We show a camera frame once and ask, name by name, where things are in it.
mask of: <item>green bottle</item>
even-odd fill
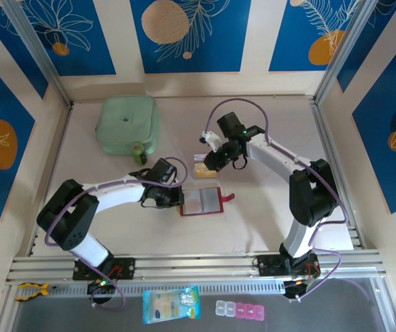
[[[143,166],[147,162],[147,156],[144,151],[144,144],[142,142],[134,142],[133,150],[135,163],[138,166]]]

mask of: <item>green lunch box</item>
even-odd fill
[[[158,144],[159,110],[149,95],[117,95],[102,104],[96,139],[106,154],[132,155],[133,142],[142,142],[146,154]]]

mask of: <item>yellow tool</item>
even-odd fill
[[[43,295],[47,296],[49,294],[49,291],[54,291],[57,289],[61,288],[66,288],[68,285],[50,285],[50,284],[36,284],[33,282],[25,282],[24,284],[18,285],[18,288],[27,288],[27,287],[32,287],[36,288],[38,291],[36,293],[33,293],[32,295],[29,296],[17,296],[15,299],[18,302],[25,302],[30,299],[35,299],[36,297]]]

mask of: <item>cable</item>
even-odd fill
[[[320,268],[319,268],[318,266],[316,266],[315,264],[313,264],[313,263],[307,263],[306,265],[307,265],[307,266],[313,266],[314,269],[316,270],[316,272],[318,272],[319,274],[321,274]]]
[[[302,162],[297,156],[294,156],[293,154],[291,154],[290,152],[286,151],[285,149],[281,148],[280,146],[278,146],[277,144],[275,144],[272,141],[270,141],[269,139],[269,118],[267,116],[266,111],[256,102],[253,102],[252,100],[246,99],[246,98],[241,98],[241,97],[235,97],[235,98],[229,98],[226,100],[223,100],[222,102],[220,102],[219,104],[217,104],[213,110],[210,112],[209,118],[207,120],[206,123],[206,128],[204,129],[204,132],[207,133],[209,130],[209,126],[210,126],[210,121],[212,119],[212,116],[214,114],[214,112],[216,112],[216,110],[223,104],[226,104],[227,102],[232,102],[232,101],[242,101],[242,102],[248,102],[249,104],[252,104],[253,106],[255,106],[257,109],[259,109],[262,113],[262,115],[264,116],[264,121],[265,121],[265,134],[264,134],[264,138],[267,142],[267,144],[270,147],[273,147],[275,150],[279,151],[281,154],[285,155],[286,157],[288,157],[289,159],[293,160],[296,164],[300,165],[301,167],[304,167],[307,171],[309,171],[312,175],[314,175],[323,185],[324,187],[328,190],[328,192],[334,197],[334,199],[336,200],[336,202],[338,203],[339,207],[341,208],[341,210],[343,211],[343,215],[344,215],[344,220],[341,221],[325,221],[323,223],[319,223],[316,228],[314,233],[312,234],[310,240],[309,240],[309,246],[311,246],[315,240],[316,235],[318,234],[319,230],[321,229],[321,227],[323,227],[324,225],[343,225],[346,224],[349,221],[349,214],[348,211],[345,208],[345,205],[343,203],[343,201],[340,199],[339,195],[335,192],[335,190],[329,185],[329,183],[327,183],[327,181],[315,170],[313,170],[309,165],[306,165],[304,162]],[[326,249],[320,249],[320,248],[315,248],[312,247],[313,250],[315,251],[319,251],[319,252],[324,252],[324,253],[328,253],[328,254],[333,254],[336,255],[339,260],[338,263],[335,265],[335,267],[324,277],[324,279],[322,279],[317,285],[315,285],[313,288],[311,288],[307,293],[305,293],[304,295],[302,295],[301,297],[298,298],[298,301],[303,299],[304,297],[308,296],[312,291],[314,291],[315,289],[317,289],[320,285],[322,285],[325,281],[327,281],[327,279],[336,271],[338,270],[339,266],[341,265],[342,262],[342,256],[339,252],[336,251],[332,251],[332,250],[326,250]]]
[[[60,220],[64,216],[64,214],[67,211],[69,211],[70,207],[73,206],[81,197],[83,197],[86,194],[89,194],[91,192],[97,192],[98,190],[102,190],[102,189],[105,189],[105,188],[115,187],[117,185],[126,185],[126,184],[130,184],[130,183],[157,185],[159,187],[166,187],[166,188],[175,188],[175,187],[179,187],[180,185],[183,185],[185,183],[185,181],[187,180],[187,177],[188,177],[188,169],[187,169],[186,164],[181,159],[176,158],[176,157],[167,157],[167,158],[164,158],[164,159],[165,160],[176,160],[184,167],[185,174],[184,174],[184,178],[183,178],[182,181],[180,181],[178,183],[175,183],[175,184],[168,185],[168,184],[165,184],[165,183],[157,183],[157,182],[147,181],[147,180],[128,180],[128,181],[118,180],[118,181],[112,181],[112,182],[103,183],[101,185],[90,187],[89,189],[86,189],[86,190],[80,192],[73,199],[71,199],[66,204],[66,206],[64,206],[62,208],[60,213],[55,217],[55,220],[52,222],[52,224],[48,228],[48,230],[46,232],[46,236],[44,237],[44,243],[47,246],[49,246],[49,247],[58,247],[58,245],[56,243],[52,243],[52,242],[49,241],[53,230],[55,229],[56,225],[60,222]],[[113,281],[111,278],[109,278],[107,275],[105,275],[104,273],[99,271],[95,266],[92,266],[91,264],[89,264],[83,258],[77,257],[76,255],[74,255],[74,256],[76,258],[78,258],[85,266],[90,268],[93,272],[98,274],[103,279],[106,279],[120,293],[120,295],[121,295],[121,297],[123,299],[123,302],[121,303],[121,305],[116,307],[116,308],[107,308],[105,306],[98,306],[98,305],[96,305],[95,302],[93,302],[93,295],[94,295],[94,292],[93,292],[91,294],[92,306],[95,307],[95,308],[101,308],[103,310],[108,310],[108,311],[117,311],[117,310],[122,309],[124,307],[124,305],[125,305],[125,295],[124,295],[124,292],[118,287],[118,284],[115,281]]]
[[[243,164],[243,166],[241,166],[241,167],[239,167],[239,168],[235,166],[235,161],[236,161],[236,160],[233,160],[233,161],[232,161],[232,167],[233,167],[233,169],[236,169],[237,171],[239,171],[239,170],[241,170],[241,169],[246,168],[246,166],[247,166],[247,158],[246,158],[246,156],[243,156],[243,159],[244,159],[244,164]]]
[[[169,183],[170,185],[175,183],[175,181],[177,180],[177,176],[178,176],[178,170],[175,168],[172,181],[170,181],[170,183]]]

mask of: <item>metal frame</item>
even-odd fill
[[[42,176],[42,181],[45,182],[45,188],[42,193],[42,199],[41,199],[41,203],[39,204],[39,209],[42,209],[44,207],[45,200],[48,195],[48,191],[51,188],[53,174],[55,172],[58,158],[60,157],[62,143],[64,142],[64,138],[66,137],[67,127],[68,127],[69,121],[71,119],[72,108],[73,108],[73,105],[71,104],[67,113],[65,115],[62,115],[62,119],[60,120],[60,123],[58,123],[57,129],[55,130],[54,137],[56,139],[53,144],[55,146],[51,147],[51,151],[49,152],[50,158],[48,158],[46,161],[46,166],[44,168],[44,173]],[[25,252],[26,256],[33,255],[33,247],[35,246],[35,241],[37,239],[37,234],[38,234],[38,225],[36,224],[35,220],[31,220],[30,222],[33,222],[33,230],[30,234],[28,244],[26,247],[26,252]]]
[[[145,289],[171,289],[190,284],[201,287],[203,294],[278,294],[282,282],[291,277],[259,276],[252,252],[230,255],[140,255],[135,256],[134,280],[119,281],[129,296],[141,296]],[[388,295],[386,270],[377,250],[349,250],[341,252],[343,264],[335,273],[336,278],[369,278],[372,283],[378,309],[387,331],[396,331],[396,313]],[[318,256],[322,275],[337,263],[334,255]],[[17,257],[14,259],[0,305],[0,331],[10,331],[18,310],[15,295],[22,282],[59,282],[69,285],[68,291],[60,291],[49,297],[84,297],[87,282],[75,282],[72,257]]]
[[[0,0],[0,2],[5,14],[10,22],[12,22],[13,27],[28,49],[30,55],[32,55],[32,58],[35,60],[35,63],[38,65],[47,82],[55,89],[59,99],[61,99],[66,106],[71,106],[71,99],[60,81],[57,69],[53,65],[43,44],[22,10],[21,5],[15,0]]]
[[[366,277],[369,270],[385,275],[386,271],[377,250],[347,250],[340,252],[343,263],[336,277]],[[116,255],[136,259],[134,279],[129,282],[188,282],[240,281],[254,279],[291,280],[286,277],[261,277],[253,265],[257,255],[276,255],[277,252],[251,252],[227,255]],[[318,254],[322,275],[338,262],[335,255]],[[72,279],[73,257],[16,257],[7,276],[7,285],[22,282],[68,282]]]
[[[341,40],[337,52],[335,52],[332,57],[323,79],[315,92],[315,104],[319,105],[329,92],[330,87],[335,82],[341,67],[344,65],[350,51],[356,44],[361,31],[366,25],[372,11],[375,9],[375,6],[378,4],[378,1],[379,0],[361,0],[361,5],[346,29],[345,35],[347,38]]]
[[[354,231],[357,232],[357,237],[359,239],[359,243],[362,247],[366,247],[365,243],[362,242],[361,235],[357,230],[357,210],[355,209],[353,200],[348,196],[348,186],[343,176],[343,168],[338,160],[338,154],[336,152],[335,145],[333,143],[332,134],[330,130],[326,126],[324,113],[321,105],[315,104],[315,101],[312,100],[312,113],[314,114],[314,119],[316,126],[318,128],[319,135],[321,137],[321,143],[323,144],[323,149],[326,154],[327,160],[330,163],[330,167],[332,168],[332,173],[335,178],[336,187],[338,188],[340,197],[343,199],[345,208],[347,209],[350,217],[350,225],[354,226]]]

